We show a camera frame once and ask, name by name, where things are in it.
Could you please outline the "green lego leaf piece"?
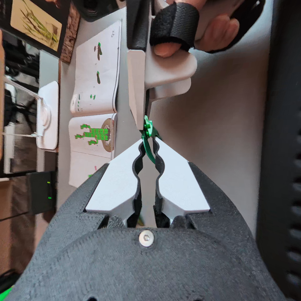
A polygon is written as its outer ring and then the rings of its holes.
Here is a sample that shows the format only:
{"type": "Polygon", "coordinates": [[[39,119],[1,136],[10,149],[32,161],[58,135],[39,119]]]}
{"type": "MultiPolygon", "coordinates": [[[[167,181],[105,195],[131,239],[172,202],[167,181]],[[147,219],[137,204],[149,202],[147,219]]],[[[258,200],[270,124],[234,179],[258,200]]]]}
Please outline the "green lego leaf piece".
{"type": "Polygon", "coordinates": [[[152,125],[148,126],[144,126],[144,129],[140,131],[141,132],[141,139],[143,141],[143,145],[145,148],[145,152],[147,154],[147,156],[149,157],[149,159],[155,164],[155,157],[153,156],[153,153],[151,151],[148,139],[150,137],[157,137],[159,139],[161,139],[158,131],[156,130],[156,128],[152,125]]]}

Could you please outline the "black lego box with picture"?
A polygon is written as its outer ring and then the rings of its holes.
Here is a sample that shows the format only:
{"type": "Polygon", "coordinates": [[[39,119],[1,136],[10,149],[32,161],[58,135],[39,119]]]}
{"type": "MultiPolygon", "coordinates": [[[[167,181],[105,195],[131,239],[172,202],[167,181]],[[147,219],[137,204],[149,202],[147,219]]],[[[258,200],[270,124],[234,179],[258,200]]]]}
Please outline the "black lego box with picture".
{"type": "Polygon", "coordinates": [[[70,0],[1,0],[0,28],[70,63],[80,14],[70,0]]]}

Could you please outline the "person's right hand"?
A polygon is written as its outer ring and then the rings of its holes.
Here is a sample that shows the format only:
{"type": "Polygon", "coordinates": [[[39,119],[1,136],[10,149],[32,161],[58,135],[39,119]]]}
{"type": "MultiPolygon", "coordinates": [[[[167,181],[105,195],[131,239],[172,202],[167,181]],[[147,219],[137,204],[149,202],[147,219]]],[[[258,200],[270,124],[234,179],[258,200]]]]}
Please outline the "person's right hand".
{"type": "MultiPolygon", "coordinates": [[[[239,21],[231,18],[231,14],[241,5],[243,1],[232,1],[232,8],[223,10],[208,23],[201,39],[195,40],[195,48],[204,52],[221,50],[229,46],[239,31],[239,21]]],[[[168,42],[153,47],[156,55],[167,58],[172,56],[181,48],[181,44],[168,42]]]]}

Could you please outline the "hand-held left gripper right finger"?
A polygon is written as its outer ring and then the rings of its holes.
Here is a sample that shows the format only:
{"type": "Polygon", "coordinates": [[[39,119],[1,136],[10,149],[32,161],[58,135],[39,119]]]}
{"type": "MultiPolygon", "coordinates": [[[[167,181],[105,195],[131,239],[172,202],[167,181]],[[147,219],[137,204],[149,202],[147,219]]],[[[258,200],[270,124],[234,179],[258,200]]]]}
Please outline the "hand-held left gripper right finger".
{"type": "Polygon", "coordinates": [[[153,206],[157,228],[169,228],[177,216],[210,212],[190,162],[158,137],[153,150],[159,172],[153,206]]]}

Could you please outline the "lego instruction booklet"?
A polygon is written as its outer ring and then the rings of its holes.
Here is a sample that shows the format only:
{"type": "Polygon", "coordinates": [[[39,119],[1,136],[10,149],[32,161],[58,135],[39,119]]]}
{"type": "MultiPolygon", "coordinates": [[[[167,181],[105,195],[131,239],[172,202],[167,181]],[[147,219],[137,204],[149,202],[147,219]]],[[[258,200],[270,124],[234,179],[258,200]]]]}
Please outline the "lego instruction booklet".
{"type": "Polygon", "coordinates": [[[121,34],[118,20],[77,47],[70,102],[70,186],[81,186],[114,158],[121,34]]]}

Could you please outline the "white stand with clear panel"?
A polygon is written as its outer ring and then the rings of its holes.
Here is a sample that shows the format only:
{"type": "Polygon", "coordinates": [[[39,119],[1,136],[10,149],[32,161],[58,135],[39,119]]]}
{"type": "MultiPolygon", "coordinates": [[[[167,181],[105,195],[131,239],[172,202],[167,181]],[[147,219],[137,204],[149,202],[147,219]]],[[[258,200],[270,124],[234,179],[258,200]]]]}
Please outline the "white stand with clear panel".
{"type": "Polygon", "coordinates": [[[22,137],[37,137],[36,134],[36,116],[37,116],[37,101],[39,95],[28,88],[18,84],[15,81],[12,81],[5,75],[3,76],[3,81],[5,83],[4,86],[4,127],[8,126],[10,123],[19,124],[20,122],[17,119],[18,114],[22,114],[24,119],[29,126],[30,130],[33,132],[32,134],[16,134],[15,136],[22,137]],[[14,89],[19,89],[26,92],[28,95],[32,96],[32,100],[29,101],[26,105],[22,103],[17,103],[16,95],[11,94],[10,89],[6,89],[7,85],[13,86],[14,89]]]}

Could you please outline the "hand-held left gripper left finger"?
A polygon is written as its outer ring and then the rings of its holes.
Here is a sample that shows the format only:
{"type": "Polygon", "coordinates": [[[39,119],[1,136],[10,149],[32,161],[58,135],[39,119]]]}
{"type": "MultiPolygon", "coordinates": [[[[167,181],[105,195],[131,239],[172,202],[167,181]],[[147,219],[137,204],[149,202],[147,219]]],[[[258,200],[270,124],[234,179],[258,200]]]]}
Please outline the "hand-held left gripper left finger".
{"type": "Polygon", "coordinates": [[[144,155],[140,139],[111,160],[85,210],[119,216],[125,226],[135,228],[142,208],[138,174],[143,168],[144,155]]]}

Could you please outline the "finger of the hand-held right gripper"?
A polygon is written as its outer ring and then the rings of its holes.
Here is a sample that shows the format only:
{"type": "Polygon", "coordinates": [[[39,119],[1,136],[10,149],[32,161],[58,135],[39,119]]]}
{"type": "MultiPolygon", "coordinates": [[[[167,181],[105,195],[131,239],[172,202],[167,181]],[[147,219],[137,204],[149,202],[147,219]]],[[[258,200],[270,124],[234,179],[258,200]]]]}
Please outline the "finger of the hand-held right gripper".
{"type": "Polygon", "coordinates": [[[160,85],[150,89],[149,100],[156,101],[186,93],[191,87],[191,78],[160,85]]]}
{"type": "Polygon", "coordinates": [[[189,52],[178,50],[168,58],[154,54],[152,49],[129,50],[127,54],[129,106],[137,129],[142,130],[144,116],[149,116],[152,102],[151,88],[191,78],[197,69],[197,60],[189,52]]]}

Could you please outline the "small green lego stud piece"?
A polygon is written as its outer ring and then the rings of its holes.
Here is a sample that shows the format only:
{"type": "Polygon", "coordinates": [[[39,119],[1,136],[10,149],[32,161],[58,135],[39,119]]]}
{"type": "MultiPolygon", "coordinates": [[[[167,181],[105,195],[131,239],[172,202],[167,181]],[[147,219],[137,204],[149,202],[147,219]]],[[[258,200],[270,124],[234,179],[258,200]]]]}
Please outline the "small green lego stud piece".
{"type": "Polygon", "coordinates": [[[153,124],[147,115],[144,116],[144,132],[147,138],[150,138],[153,133],[153,124]]]}

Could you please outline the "black device with green lights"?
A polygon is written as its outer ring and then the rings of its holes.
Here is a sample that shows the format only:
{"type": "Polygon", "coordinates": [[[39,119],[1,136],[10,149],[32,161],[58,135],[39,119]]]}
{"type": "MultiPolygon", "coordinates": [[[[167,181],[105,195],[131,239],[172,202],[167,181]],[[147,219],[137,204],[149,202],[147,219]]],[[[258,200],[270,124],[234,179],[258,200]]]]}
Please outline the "black device with green lights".
{"type": "Polygon", "coordinates": [[[57,201],[56,171],[27,173],[26,181],[29,194],[29,213],[37,215],[54,211],[57,201]]]}

